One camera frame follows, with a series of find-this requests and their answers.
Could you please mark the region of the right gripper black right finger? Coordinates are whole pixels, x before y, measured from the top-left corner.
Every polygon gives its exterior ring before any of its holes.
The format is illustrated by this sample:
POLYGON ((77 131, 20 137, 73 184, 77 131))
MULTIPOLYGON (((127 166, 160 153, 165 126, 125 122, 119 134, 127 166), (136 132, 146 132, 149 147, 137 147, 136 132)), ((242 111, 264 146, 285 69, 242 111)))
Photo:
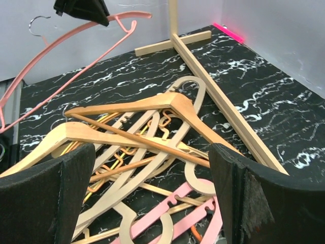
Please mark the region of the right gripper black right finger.
POLYGON ((324 183, 213 143, 209 162, 228 243, 324 243, 324 183))

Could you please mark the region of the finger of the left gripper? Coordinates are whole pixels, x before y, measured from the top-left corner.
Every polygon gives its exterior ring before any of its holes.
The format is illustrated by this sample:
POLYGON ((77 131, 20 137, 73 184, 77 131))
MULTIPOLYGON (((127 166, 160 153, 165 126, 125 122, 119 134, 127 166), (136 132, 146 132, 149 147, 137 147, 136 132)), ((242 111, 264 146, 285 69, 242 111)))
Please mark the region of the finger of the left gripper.
POLYGON ((77 19, 109 25, 110 13, 103 0, 56 0, 53 8, 59 16, 66 13, 77 19))

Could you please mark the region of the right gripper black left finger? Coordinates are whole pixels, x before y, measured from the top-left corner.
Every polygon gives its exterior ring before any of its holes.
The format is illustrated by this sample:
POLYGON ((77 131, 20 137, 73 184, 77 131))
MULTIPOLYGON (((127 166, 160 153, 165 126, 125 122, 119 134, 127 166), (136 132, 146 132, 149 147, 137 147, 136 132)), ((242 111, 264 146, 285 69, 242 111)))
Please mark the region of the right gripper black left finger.
POLYGON ((86 143, 1 178, 1 243, 71 243, 95 162, 86 143))

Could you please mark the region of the pink curved wire hanger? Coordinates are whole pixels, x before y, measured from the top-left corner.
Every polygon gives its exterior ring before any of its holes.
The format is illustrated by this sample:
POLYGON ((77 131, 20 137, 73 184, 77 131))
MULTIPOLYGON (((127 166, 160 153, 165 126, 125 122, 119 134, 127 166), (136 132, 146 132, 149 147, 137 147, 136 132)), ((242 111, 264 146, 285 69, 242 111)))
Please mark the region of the pink curved wire hanger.
POLYGON ((1 132, 5 132, 37 111, 73 80, 129 38, 137 27, 137 18, 150 19, 151 17, 151 13, 144 11, 127 11, 107 16, 107 20, 113 23, 114 30, 121 35, 118 41, 100 41, 100 35, 94 30, 97 23, 90 21, 48 43, 44 36, 40 41, 33 42, 25 33, 20 33, 18 30, 13 30, 11 35, 7 35, 5 31, 9 26, 2 15, 1 79, 12 78, 13 81, 1 96, 1 132), (13 111, 13 108, 7 106, 8 100, 21 81, 34 84, 45 80, 47 76, 55 76, 76 68, 81 68, 81 71, 25 115, 19 116, 10 123, 6 122, 5 112, 13 111))

